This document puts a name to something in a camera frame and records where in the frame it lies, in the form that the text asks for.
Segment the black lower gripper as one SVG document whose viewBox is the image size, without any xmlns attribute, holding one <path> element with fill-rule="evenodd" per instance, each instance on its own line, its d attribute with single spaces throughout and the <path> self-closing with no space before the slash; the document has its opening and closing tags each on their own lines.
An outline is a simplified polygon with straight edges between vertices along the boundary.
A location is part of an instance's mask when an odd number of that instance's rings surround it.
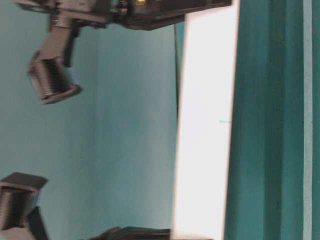
<svg viewBox="0 0 320 240">
<path fill-rule="evenodd" d="M 170 229 L 155 229 L 145 227 L 113 227 L 90 238 L 91 240 L 169 240 Z"/>
</svg>

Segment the black ribbed free gripper finger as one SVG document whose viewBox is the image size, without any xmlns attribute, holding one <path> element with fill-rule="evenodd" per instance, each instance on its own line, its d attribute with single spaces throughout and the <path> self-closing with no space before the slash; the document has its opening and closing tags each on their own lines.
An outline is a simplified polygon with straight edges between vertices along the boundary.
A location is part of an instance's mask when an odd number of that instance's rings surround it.
<svg viewBox="0 0 320 240">
<path fill-rule="evenodd" d="M 38 198 L 48 180 L 14 172 L 0 181 L 0 236 L 5 240 L 47 240 Z"/>
</svg>

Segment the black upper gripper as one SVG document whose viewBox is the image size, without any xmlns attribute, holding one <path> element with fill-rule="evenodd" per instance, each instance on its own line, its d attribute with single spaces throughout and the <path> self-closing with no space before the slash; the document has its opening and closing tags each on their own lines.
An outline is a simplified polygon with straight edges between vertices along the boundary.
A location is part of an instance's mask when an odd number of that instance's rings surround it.
<svg viewBox="0 0 320 240">
<path fill-rule="evenodd" d="M 110 0 L 16 0 L 25 11 L 48 14 L 50 33 L 33 56 L 28 74 L 43 105 L 55 104 L 82 91 L 67 69 L 79 28 L 105 28 L 118 24 L 133 30 L 154 30 L 185 20 L 183 13 L 166 16 L 133 16 L 127 0 L 112 8 Z"/>
</svg>

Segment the black gripper finger board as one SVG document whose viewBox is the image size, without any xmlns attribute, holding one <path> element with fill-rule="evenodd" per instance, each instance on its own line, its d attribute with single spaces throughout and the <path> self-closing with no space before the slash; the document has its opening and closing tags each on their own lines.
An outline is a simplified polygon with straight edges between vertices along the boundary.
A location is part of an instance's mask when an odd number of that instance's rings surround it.
<svg viewBox="0 0 320 240">
<path fill-rule="evenodd" d="M 186 14 L 228 7 L 232 0 L 160 0 L 159 20 L 181 22 Z"/>
</svg>

